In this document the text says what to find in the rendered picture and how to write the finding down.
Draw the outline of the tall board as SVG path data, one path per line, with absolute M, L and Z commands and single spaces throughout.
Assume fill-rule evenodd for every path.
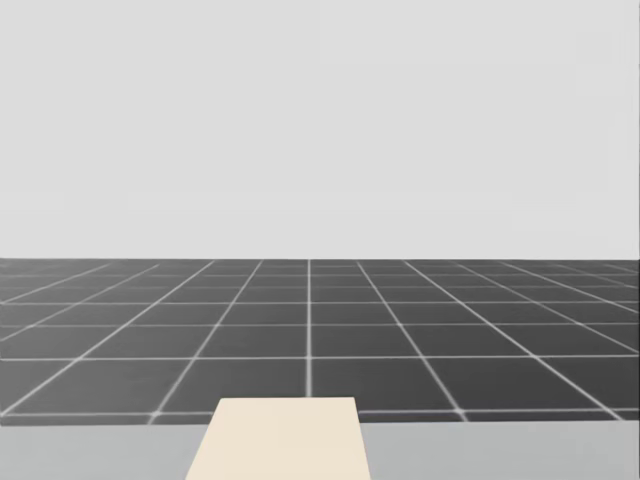
M 185 480 L 371 480 L 355 399 L 223 398 Z

